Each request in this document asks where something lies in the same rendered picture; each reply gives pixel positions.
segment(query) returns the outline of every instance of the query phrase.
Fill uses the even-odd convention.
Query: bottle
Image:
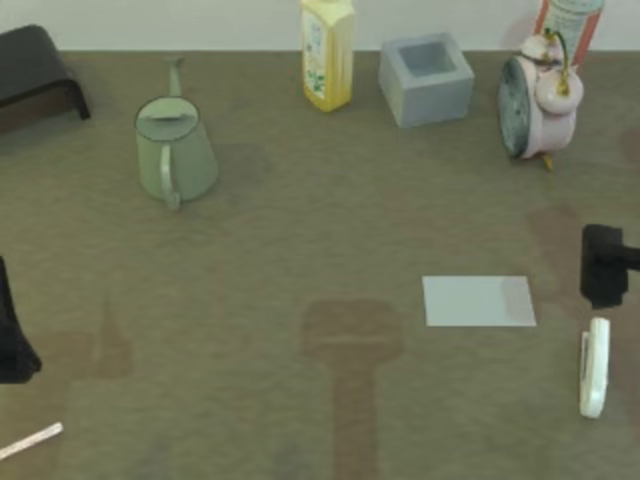
[[[351,101],[354,26],[351,0],[302,0],[304,94],[323,112]]]
[[[543,0],[534,33],[545,28],[564,37],[570,65],[576,70],[584,61],[602,15],[605,0]]]

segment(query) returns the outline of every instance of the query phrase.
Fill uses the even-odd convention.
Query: green watering can
[[[169,95],[147,102],[135,124],[142,188],[178,210],[213,187],[219,167],[198,108],[182,97],[182,58],[168,62]]]

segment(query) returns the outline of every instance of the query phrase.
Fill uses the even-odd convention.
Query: white background
[[[449,30],[465,50],[513,49],[540,0],[354,0],[358,50]],[[61,50],[297,50],[299,0],[0,0],[0,31],[38,23]],[[640,50],[640,0],[607,0],[593,50]]]

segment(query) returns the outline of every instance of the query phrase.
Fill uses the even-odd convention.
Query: can
[[[535,32],[558,31],[567,44],[571,66],[578,68],[589,50],[605,0],[542,0]]]

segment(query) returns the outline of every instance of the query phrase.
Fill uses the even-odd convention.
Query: square planter
[[[464,118],[474,78],[449,33],[382,45],[378,81],[401,128]]]

